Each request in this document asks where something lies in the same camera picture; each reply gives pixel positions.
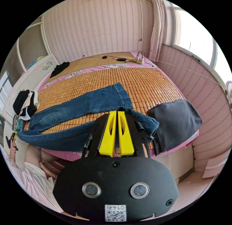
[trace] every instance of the blue jeans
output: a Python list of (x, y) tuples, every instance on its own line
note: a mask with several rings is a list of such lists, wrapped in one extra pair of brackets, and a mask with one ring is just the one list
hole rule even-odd
[[(30, 120), (29, 130), (17, 130), (17, 136), (29, 144), (44, 149), (82, 151), (86, 134), (91, 131), (94, 121), (50, 134), (41, 134), (41, 132), (61, 122), (79, 118), (89, 113), (108, 112), (118, 110), (120, 107), (133, 108), (126, 90), (120, 83), (116, 83), (34, 114)], [(153, 139), (159, 123), (151, 117), (139, 114), (145, 120), (145, 122), (140, 121), (141, 124), (143, 126), (148, 124), (147, 133)]]

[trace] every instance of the camera lens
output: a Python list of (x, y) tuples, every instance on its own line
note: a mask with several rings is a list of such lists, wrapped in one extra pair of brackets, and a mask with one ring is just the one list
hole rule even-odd
[(131, 187), (130, 194), (135, 199), (142, 199), (149, 194), (149, 191), (149, 186), (146, 183), (139, 182)]
[(82, 186), (82, 192), (88, 198), (96, 198), (101, 194), (101, 188), (94, 182), (87, 182)]

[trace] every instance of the sticker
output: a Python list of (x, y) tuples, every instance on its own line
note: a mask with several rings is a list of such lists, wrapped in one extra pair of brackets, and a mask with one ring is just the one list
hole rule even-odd
[(126, 205), (105, 205), (106, 222), (126, 222)]

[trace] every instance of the wooden headboard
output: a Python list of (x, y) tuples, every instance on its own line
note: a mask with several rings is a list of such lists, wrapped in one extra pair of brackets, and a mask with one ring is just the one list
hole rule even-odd
[(2, 110), (2, 115), (10, 124), (12, 124), (15, 115), (13, 103), (18, 93), (22, 90), (38, 90), (57, 65), (59, 65), (59, 62), (51, 53), (30, 67), (16, 82)]

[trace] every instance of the gray cloth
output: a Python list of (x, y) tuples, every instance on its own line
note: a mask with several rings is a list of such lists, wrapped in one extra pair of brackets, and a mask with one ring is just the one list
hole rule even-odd
[(185, 142), (202, 125), (196, 109), (183, 99), (156, 105), (148, 115), (159, 122), (153, 140), (156, 156)]

